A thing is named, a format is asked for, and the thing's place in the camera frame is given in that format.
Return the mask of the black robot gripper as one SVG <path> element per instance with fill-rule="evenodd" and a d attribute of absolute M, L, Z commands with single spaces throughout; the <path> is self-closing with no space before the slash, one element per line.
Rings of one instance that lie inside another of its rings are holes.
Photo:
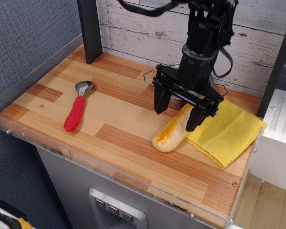
<path fill-rule="evenodd" d="M 187 132 L 194 131 L 204 121 L 205 117 L 214 117 L 224 97 L 213 89 L 208 80 L 211 74 L 217 75 L 214 65 L 219 52 L 223 51 L 223 49 L 219 49 L 203 55 L 191 52 L 189 49 L 183 49 L 179 69 L 174 69 L 168 65 L 157 65 L 157 73 L 153 78 L 154 110 L 156 113 L 159 115 L 168 108 L 173 94 L 195 106 L 190 112 L 186 125 Z M 189 91 L 202 94 L 204 98 L 200 99 L 191 95 Z"/>

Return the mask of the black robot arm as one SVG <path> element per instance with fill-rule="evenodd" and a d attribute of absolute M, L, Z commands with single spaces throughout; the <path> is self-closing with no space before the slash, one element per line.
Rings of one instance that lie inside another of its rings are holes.
<path fill-rule="evenodd" d="M 232 25 L 238 1 L 192 0 L 189 2 L 188 38 L 182 47 L 177 69 L 157 65 L 153 79 L 154 109 L 160 114 L 169 105 L 172 95 L 193 105 L 186 130 L 191 132 L 206 117 L 215 116 L 223 96 L 210 84 L 218 53 L 230 44 Z"/>

